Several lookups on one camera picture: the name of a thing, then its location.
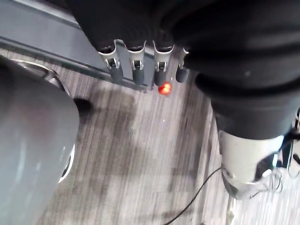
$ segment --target gray cylinder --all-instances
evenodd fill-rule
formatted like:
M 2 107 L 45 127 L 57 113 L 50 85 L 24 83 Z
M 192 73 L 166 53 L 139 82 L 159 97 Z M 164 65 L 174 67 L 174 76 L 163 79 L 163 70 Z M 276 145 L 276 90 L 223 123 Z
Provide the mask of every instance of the gray cylinder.
M 0 224 L 34 225 L 68 163 L 79 126 L 73 100 L 0 56 Z

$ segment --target gray carpet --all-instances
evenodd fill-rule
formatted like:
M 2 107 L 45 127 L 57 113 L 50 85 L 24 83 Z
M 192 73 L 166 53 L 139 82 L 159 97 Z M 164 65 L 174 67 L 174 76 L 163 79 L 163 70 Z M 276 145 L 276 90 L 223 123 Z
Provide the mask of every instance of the gray carpet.
M 131 90 L 60 65 L 2 49 L 9 58 L 54 69 L 73 97 L 93 104 L 80 125 L 73 168 L 58 185 L 39 225 L 162 225 L 192 199 L 220 167 L 210 101 L 192 85 L 168 79 L 171 95 Z M 280 195 L 260 194 L 237 202 L 235 225 L 296 225 L 299 179 L 284 173 Z M 217 172 L 194 204 L 173 224 L 225 225 L 228 194 Z

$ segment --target silver metal bracket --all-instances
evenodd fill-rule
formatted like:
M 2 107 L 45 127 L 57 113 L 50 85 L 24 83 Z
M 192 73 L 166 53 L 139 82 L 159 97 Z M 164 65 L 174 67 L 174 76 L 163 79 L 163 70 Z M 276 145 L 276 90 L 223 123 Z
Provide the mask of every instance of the silver metal bracket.
M 168 63 L 174 46 L 168 52 L 160 52 L 156 49 L 155 42 L 153 41 L 154 45 L 154 61 L 155 61 L 155 71 L 158 72 L 160 69 L 164 72 L 167 71 Z
M 110 53 L 98 52 L 102 60 L 106 63 L 106 66 L 109 69 L 112 69 L 112 66 L 115 66 L 117 69 L 120 67 L 120 59 L 117 51 L 116 40 L 114 40 L 114 50 Z
M 179 69 L 183 69 L 183 64 L 184 64 L 184 57 L 188 54 L 188 51 L 186 51 L 184 48 L 180 51 L 179 54 L 179 64 L 178 67 Z
M 139 51 L 131 51 L 127 49 L 129 52 L 129 60 L 132 70 L 135 70 L 136 68 L 142 70 L 144 68 L 145 45 L 146 41 L 144 42 L 143 48 Z

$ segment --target red led light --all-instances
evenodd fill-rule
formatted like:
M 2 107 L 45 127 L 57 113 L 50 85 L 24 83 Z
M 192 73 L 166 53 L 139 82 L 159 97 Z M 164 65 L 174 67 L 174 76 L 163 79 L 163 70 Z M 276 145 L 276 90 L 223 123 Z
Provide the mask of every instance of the red led light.
M 165 82 L 162 86 L 158 87 L 158 92 L 162 95 L 168 95 L 171 93 L 172 86 L 169 82 Z

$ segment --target black cable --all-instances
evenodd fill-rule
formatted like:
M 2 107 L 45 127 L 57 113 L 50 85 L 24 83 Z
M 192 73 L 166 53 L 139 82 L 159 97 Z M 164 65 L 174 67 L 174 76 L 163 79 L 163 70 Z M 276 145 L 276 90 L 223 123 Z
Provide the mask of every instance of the black cable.
M 200 193 L 201 189 L 203 188 L 203 186 L 207 183 L 207 181 L 211 178 L 212 175 L 214 175 L 218 170 L 220 170 L 220 168 L 216 169 L 214 172 L 212 172 L 207 178 L 206 180 L 203 182 L 203 184 L 201 185 L 201 187 L 199 188 L 199 190 L 197 191 L 197 193 L 195 194 L 195 196 L 193 197 L 193 199 L 190 201 L 190 203 L 177 215 L 175 216 L 173 219 L 171 219 L 169 222 L 165 223 L 164 225 L 169 225 L 172 222 L 174 222 L 178 217 L 180 217 L 187 209 L 188 207 L 190 207 L 190 205 L 195 201 L 196 197 L 198 196 L 198 194 Z

